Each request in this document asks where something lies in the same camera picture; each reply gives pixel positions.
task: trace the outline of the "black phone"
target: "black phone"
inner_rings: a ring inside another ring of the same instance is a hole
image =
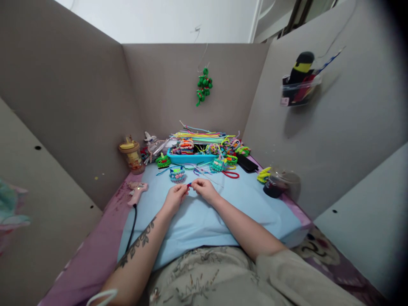
[[[238,165],[240,165],[246,173],[252,173],[258,170],[258,166],[254,162],[246,158],[244,155],[237,154],[237,158],[238,158]]]

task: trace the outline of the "gray partition wall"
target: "gray partition wall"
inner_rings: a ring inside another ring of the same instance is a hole
[[[186,125],[243,135],[268,45],[124,44],[144,128],[159,137]],[[214,87],[196,107],[197,72],[210,63]]]
[[[300,176],[298,204],[312,218],[408,140],[402,46],[373,2],[359,0],[354,11],[356,2],[346,1],[272,42],[246,125],[244,142],[262,166]],[[346,48],[310,105],[281,107],[282,76],[303,51],[323,56],[351,14],[320,63]]]
[[[2,1],[0,41],[0,96],[103,209],[143,136],[122,46],[54,0]]]

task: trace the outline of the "pink glue gun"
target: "pink glue gun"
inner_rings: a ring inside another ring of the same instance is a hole
[[[133,189],[131,193],[133,193],[132,198],[127,203],[129,206],[133,206],[139,202],[140,196],[142,195],[143,191],[147,191],[149,185],[146,183],[139,183],[139,182],[129,182],[127,186],[130,189]]]

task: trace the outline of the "white strap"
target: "white strap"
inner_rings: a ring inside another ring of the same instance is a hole
[[[104,300],[102,303],[96,305],[96,306],[106,306],[110,301],[112,301],[116,296],[118,295],[118,290],[117,289],[111,289],[111,290],[106,290],[98,293],[97,295],[94,295],[91,297],[91,299],[86,303],[86,306],[90,306],[90,304],[95,301],[98,298],[101,298],[103,296],[110,295],[106,300]]]

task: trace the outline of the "green pipe cleaner figure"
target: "green pipe cleaner figure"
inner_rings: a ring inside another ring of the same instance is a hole
[[[198,102],[196,106],[205,101],[205,97],[210,95],[210,89],[213,87],[213,80],[208,77],[208,68],[204,68],[203,73],[204,75],[198,77],[197,86],[201,89],[197,90]]]

